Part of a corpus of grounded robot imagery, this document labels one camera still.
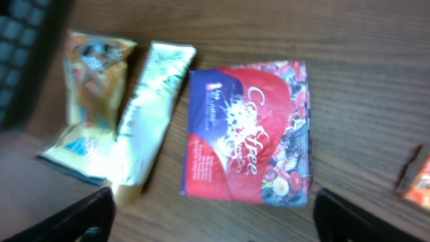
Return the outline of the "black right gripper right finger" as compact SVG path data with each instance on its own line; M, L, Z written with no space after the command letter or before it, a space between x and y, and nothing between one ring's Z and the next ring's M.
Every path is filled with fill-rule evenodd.
M326 188L316 193L312 218L322 242L426 241Z

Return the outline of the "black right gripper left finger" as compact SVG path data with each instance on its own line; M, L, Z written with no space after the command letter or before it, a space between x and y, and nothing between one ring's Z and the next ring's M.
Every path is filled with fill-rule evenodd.
M112 189L104 187L3 242L108 242L115 215Z

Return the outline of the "small orange box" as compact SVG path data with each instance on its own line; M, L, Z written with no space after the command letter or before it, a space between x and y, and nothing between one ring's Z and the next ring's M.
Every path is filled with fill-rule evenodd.
M396 195L429 211L429 144L421 145L402 170Z

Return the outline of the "white cream tube gold cap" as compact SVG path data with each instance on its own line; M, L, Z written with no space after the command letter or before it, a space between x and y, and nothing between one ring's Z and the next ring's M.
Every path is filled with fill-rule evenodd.
M189 44L153 41L118 124L106 184L116 204L134 203L172 119L187 70L196 55Z

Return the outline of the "red purple pad pack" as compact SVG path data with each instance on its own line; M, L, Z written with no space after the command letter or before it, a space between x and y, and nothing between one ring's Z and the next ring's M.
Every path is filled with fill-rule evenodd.
M311 183L304 61L189 74L185 196L301 207Z

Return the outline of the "yellow snack packet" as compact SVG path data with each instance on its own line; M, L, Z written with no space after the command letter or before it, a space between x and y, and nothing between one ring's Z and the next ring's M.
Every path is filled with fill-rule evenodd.
M65 129L38 158L92 186L108 172L118 111L136 42L123 37L70 31L63 55Z

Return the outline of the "grey plastic shopping basket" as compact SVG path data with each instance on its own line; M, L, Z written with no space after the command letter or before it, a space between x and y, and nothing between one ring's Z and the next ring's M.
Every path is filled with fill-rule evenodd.
M1 131L26 125L74 1L1 0Z

